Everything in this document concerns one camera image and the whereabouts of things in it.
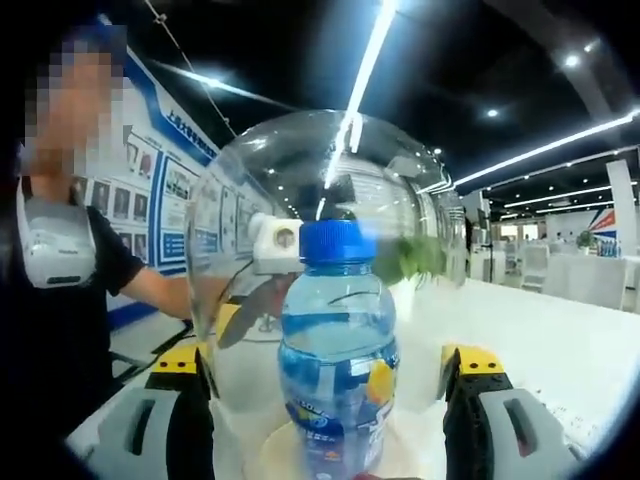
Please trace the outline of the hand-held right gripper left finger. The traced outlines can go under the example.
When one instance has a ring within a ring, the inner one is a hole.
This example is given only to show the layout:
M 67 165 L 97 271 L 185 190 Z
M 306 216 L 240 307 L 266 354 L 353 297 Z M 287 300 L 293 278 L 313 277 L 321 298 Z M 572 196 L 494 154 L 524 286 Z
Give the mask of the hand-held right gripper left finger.
M 199 348 L 176 346 L 98 427 L 100 479 L 213 479 L 210 391 Z

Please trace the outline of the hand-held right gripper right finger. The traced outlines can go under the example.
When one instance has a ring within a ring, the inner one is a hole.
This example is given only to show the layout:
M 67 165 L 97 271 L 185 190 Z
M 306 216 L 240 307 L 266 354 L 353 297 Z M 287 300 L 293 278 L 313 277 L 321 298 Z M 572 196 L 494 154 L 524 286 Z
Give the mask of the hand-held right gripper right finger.
M 448 479 L 564 479 L 585 458 L 530 391 L 512 385 L 497 356 L 475 346 L 441 350 Z

